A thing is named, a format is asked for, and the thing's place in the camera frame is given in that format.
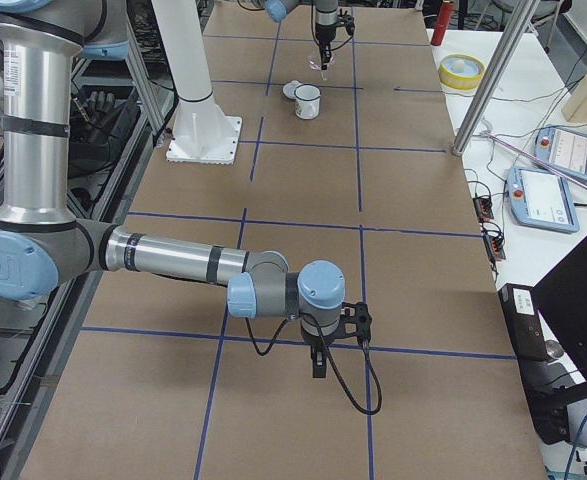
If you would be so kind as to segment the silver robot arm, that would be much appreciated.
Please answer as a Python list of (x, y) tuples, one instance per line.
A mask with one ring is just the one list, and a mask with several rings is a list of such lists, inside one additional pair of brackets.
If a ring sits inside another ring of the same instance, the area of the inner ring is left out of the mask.
[[(301, 4), (298, 0), (267, 0), (263, 8), (276, 23), (281, 23)], [(318, 48), (319, 68), (326, 71), (332, 61), (332, 42), (338, 29), (338, 2), (317, 0), (311, 8), (312, 37)]]
[(222, 286), (229, 313), (298, 320), (313, 374), (335, 369), (330, 344), (345, 336), (345, 279), (316, 260), (290, 270), (274, 251), (132, 233), (78, 219), (67, 205), (70, 86), (88, 47), (128, 52), (122, 1), (0, 1), (4, 50), (4, 200), (0, 296), (26, 301), (89, 271), (125, 269)]

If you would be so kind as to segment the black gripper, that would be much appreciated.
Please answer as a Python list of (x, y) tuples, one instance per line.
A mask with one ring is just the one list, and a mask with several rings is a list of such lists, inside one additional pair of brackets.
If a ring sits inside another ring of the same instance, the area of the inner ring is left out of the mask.
[(336, 37), (334, 24), (323, 25), (314, 23), (315, 39), (319, 46), (319, 58), (322, 70), (327, 70), (331, 63), (331, 43)]
[(309, 333), (304, 327), (301, 328), (303, 340), (310, 347), (310, 357), (312, 360), (312, 377), (325, 377), (325, 347), (321, 337), (315, 333)]

